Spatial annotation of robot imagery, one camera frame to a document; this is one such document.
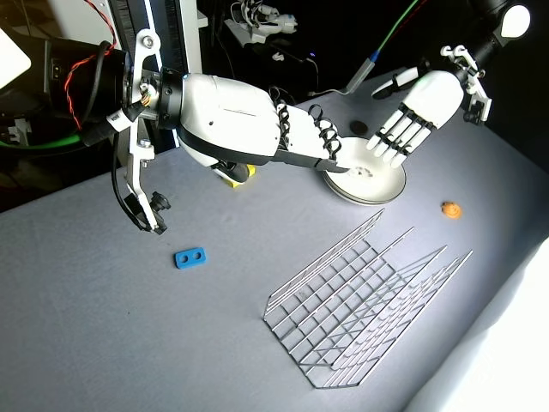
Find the bolt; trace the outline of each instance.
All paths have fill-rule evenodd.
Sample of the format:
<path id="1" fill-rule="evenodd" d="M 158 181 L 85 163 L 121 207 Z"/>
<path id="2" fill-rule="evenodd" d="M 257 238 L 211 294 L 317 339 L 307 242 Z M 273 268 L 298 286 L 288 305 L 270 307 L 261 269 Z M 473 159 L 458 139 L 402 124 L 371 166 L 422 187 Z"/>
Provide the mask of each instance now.
<path id="1" fill-rule="evenodd" d="M 143 37 L 143 45 L 148 49 L 152 49 L 154 45 L 154 40 L 151 36 Z"/>

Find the yellow object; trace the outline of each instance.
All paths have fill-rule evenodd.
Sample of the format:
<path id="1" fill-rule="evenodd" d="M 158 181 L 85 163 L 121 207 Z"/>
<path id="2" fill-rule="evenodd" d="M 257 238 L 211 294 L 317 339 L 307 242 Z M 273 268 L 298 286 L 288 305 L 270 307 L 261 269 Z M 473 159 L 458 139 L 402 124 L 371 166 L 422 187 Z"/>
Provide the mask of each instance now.
<path id="1" fill-rule="evenodd" d="M 248 171 L 250 172 L 250 175 L 248 176 L 248 179 L 249 179 L 249 178 L 251 178 L 254 174 L 256 174 L 256 167 L 253 166 L 253 165 L 246 165 L 246 166 L 248 167 Z M 229 186 L 231 186 L 233 189 L 234 189 L 235 187 L 239 187 L 240 185 L 243 185 L 244 183 L 246 183 L 246 182 L 244 182 L 244 183 L 238 183 L 238 182 L 234 182 L 234 181 L 232 181 L 232 180 L 226 180 L 226 179 L 225 179 L 225 181 L 226 181 L 227 184 L 228 184 Z"/>
<path id="2" fill-rule="evenodd" d="M 454 202 L 443 203 L 443 213 L 450 219 L 459 219 L 462 217 L 462 207 Z"/>

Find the green cable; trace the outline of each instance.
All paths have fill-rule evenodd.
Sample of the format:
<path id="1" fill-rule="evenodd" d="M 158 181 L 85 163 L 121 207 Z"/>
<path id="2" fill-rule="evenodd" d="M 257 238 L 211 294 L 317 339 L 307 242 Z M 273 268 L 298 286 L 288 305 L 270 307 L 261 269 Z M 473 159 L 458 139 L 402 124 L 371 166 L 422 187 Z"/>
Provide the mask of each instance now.
<path id="1" fill-rule="evenodd" d="M 404 13 L 402 13 L 402 15 L 399 17 L 399 19 L 396 21 L 395 25 L 393 26 L 393 28 L 391 28 L 391 31 L 389 32 L 389 34 L 387 34 L 387 37 L 385 37 L 385 39 L 383 39 L 383 42 L 381 43 L 381 45 L 377 48 L 377 51 L 380 52 L 381 49 L 383 49 L 385 47 L 385 45 L 387 44 L 387 42 L 389 41 L 389 39 L 391 38 L 391 36 L 393 35 L 393 33 L 395 32 L 396 28 L 399 26 L 399 24 L 401 24 L 401 21 L 404 19 L 404 17 L 406 17 L 406 15 L 410 12 L 411 9 L 413 9 L 413 6 L 415 6 L 415 4 L 418 2 L 419 0 L 413 0 L 412 3 L 408 6 L 408 8 L 406 9 L 406 11 Z"/>
<path id="2" fill-rule="evenodd" d="M 63 148 L 65 146 L 70 146 L 71 144 L 78 143 L 80 141 L 80 136 L 72 135 L 65 137 L 64 139 L 56 140 L 55 142 L 49 142 L 44 144 L 37 144 L 35 146 L 15 146 L 14 144 L 7 144 L 0 142 L 0 146 L 3 148 L 22 148 L 22 149 L 42 149 L 42 148 Z"/>

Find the gray table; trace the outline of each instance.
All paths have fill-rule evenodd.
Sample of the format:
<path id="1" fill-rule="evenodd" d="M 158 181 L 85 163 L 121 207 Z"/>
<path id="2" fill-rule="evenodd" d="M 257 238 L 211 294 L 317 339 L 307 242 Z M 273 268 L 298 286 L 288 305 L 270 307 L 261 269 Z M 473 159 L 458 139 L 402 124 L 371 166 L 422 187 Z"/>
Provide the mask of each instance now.
<path id="1" fill-rule="evenodd" d="M 401 96 L 370 98 L 384 78 L 318 99 L 342 135 L 396 108 Z M 0 410 L 401 409 L 540 238 L 529 229 L 549 194 L 547 175 L 460 113 L 406 169 L 371 243 L 414 226 L 393 265 L 444 244 L 441 264 L 474 255 L 365 384 L 345 390 L 313 390 L 261 320 L 271 292 L 379 210 L 342 201 L 311 170 L 269 164 L 233 190 L 183 150 L 160 155 L 143 184 L 172 202 L 161 237 L 136 231 L 108 176 L 0 215 Z M 444 200 L 462 205 L 459 221 L 441 214 Z M 175 269 L 172 254 L 196 246 L 208 263 Z"/>

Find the dish rack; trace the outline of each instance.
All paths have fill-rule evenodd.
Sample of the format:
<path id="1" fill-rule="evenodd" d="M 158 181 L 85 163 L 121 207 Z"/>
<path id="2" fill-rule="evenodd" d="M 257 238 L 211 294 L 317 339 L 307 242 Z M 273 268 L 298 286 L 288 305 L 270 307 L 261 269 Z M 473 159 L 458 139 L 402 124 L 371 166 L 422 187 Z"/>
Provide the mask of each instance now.
<path id="1" fill-rule="evenodd" d="M 365 237 L 380 210 L 268 298 L 263 320 L 315 388 L 360 385 L 473 251 L 434 272 L 441 247 L 395 270 Z"/>

